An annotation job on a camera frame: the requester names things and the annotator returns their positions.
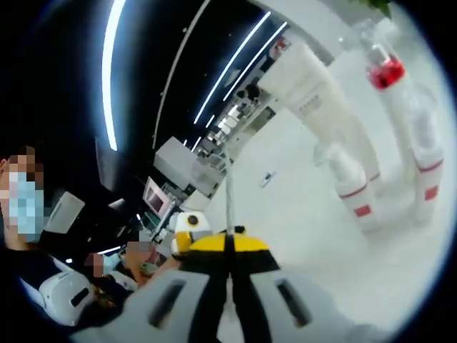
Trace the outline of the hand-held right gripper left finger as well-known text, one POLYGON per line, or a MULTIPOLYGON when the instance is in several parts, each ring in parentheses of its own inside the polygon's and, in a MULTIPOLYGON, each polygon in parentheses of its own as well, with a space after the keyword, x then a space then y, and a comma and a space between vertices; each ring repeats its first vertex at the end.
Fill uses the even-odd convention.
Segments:
POLYGON ((232 234, 196 241, 179 269, 130 298, 107 325, 107 342, 217 342, 232 256, 232 234))

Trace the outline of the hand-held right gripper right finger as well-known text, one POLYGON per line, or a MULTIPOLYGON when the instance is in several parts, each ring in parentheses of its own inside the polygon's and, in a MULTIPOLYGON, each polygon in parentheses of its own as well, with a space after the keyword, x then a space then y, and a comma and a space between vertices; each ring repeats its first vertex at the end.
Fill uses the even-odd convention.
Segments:
POLYGON ((350 342, 354 323, 324 290, 282 270, 260 239, 231 235, 231 278, 246 342, 350 342))

